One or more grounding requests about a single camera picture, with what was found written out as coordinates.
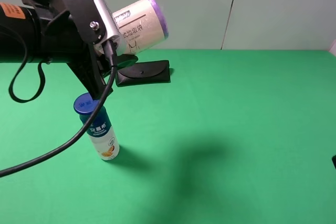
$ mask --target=green cloth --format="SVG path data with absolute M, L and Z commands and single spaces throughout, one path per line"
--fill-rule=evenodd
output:
M 106 108 L 121 150 L 99 159 L 87 135 L 56 157 L 0 179 L 3 224 L 334 224 L 336 59 L 325 51 L 147 50 L 171 83 L 118 88 Z M 84 87 L 43 66 L 31 103 L 0 65 L 0 168 L 41 155 L 81 127 Z M 38 87 L 37 66 L 15 93 Z

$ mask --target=black strap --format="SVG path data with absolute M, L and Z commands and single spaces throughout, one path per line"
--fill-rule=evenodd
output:
M 46 63 L 46 64 L 50 64 L 50 60 L 42 60 L 39 64 L 38 64 L 38 67 L 37 67 L 37 70 L 38 70 L 38 75 L 40 77 L 40 86 L 38 87 L 38 90 L 36 92 L 36 94 L 28 99 L 28 100 L 22 100 L 20 98 L 18 98 L 16 95 L 14 95 L 14 92 L 13 92 L 13 86 L 14 86 L 14 82 L 15 82 L 15 79 L 16 77 L 19 75 L 19 73 L 22 71 L 22 69 L 25 67 L 26 63 L 27 63 L 27 55 L 25 55 L 23 61 L 22 61 L 22 64 L 21 66 L 19 67 L 19 69 L 17 70 L 16 74 L 14 75 L 12 81 L 11 81 L 11 84 L 9 85 L 9 88 L 8 88 L 8 91 L 9 91 L 9 95 L 10 97 L 16 101 L 16 102 L 19 102 L 19 103 L 26 103 L 26 102 L 30 102 L 36 98 L 38 98 L 40 96 L 40 94 L 42 93 L 43 91 L 43 88 L 44 88 L 44 85 L 46 84 L 46 77 L 43 73 L 43 69 L 42 69 L 42 63 Z

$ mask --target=blue bottle cap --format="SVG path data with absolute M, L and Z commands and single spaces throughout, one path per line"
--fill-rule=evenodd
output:
M 98 100 L 93 100 L 89 93 L 85 93 L 75 100 L 73 107 L 78 114 L 89 115 L 94 111 L 98 102 Z

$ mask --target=black pouch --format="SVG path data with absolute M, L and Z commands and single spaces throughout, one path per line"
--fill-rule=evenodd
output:
M 118 70 L 117 86 L 170 82 L 169 61 L 149 61 L 136 63 Z

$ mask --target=bolt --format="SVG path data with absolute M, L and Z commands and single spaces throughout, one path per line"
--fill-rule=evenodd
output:
M 92 21 L 90 23 L 90 27 L 92 28 L 92 30 L 97 31 L 99 29 L 99 23 L 95 22 L 95 21 Z

